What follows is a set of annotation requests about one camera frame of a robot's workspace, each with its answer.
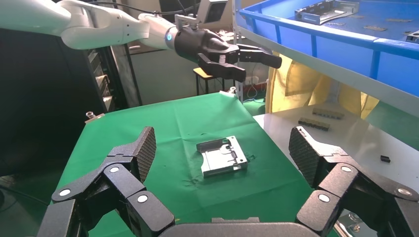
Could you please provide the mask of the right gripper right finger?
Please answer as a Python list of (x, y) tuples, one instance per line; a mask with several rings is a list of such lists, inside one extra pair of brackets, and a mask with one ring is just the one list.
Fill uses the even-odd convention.
[(325, 237), (343, 210), (357, 214), (379, 237), (419, 234), (419, 195), (413, 189), (369, 171), (338, 146), (291, 129), (290, 156), (313, 192), (296, 221)]

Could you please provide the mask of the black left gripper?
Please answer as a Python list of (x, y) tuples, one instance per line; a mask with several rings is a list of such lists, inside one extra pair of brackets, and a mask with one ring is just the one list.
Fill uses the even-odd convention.
[[(282, 65), (281, 57), (263, 48), (246, 44), (237, 44), (237, 46), (229, 44), (207, 29), (193, 30), (184, 27), (176, 34), (173, 44), (177, 55), (198, 63), (207, 75), (216, 78), (244, 82), (246, 70), (233, 65), (238, 59), (241, 62), (261, 63), (275, 69)], [(218, 63), (220, 55), (226, 57), (226, 63)]]

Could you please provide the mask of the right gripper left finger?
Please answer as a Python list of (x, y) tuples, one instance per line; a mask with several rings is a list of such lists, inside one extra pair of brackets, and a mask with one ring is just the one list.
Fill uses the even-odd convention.
[(114, 147), (98, 168), (57, 189), (40, 225), (40, 237), (86, 237), (115, 211), (137, 237), (157, 237), (174, 215), (144, 185), (156, 153), (154, 128)]

